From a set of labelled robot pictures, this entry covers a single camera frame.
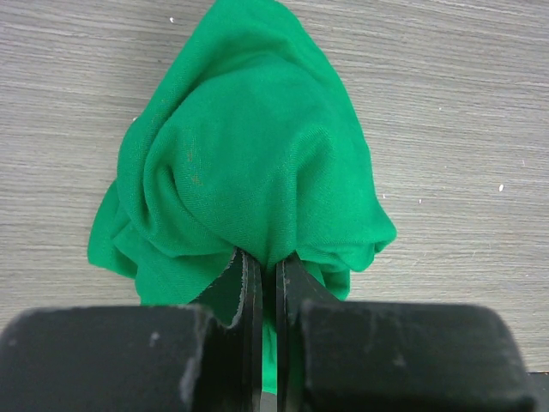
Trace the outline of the green t shirt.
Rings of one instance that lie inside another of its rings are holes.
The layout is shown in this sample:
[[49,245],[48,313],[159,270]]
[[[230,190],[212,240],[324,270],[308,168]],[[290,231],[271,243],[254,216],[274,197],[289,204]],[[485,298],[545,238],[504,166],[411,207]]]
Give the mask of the green t shirt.
[[334,296],[396,229],[347,91],[276,1],[217,1],[127,130],[88,261],[144,305],[187,304],[236,249],[297,253]]

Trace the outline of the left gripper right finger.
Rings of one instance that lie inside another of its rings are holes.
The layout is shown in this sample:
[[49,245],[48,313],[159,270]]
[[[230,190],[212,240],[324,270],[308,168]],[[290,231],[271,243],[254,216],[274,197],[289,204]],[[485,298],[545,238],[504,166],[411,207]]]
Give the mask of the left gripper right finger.
[[506,323],[476,305],[342,301],[277,264],[281,411],[534,411]]

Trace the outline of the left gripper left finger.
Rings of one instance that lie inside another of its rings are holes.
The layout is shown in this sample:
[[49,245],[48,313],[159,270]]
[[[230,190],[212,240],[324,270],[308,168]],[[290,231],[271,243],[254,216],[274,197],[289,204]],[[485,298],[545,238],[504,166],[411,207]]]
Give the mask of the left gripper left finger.
[[262,275],[235,251],[188,305],[35,308],[1,335],[4,411],[257,411]]

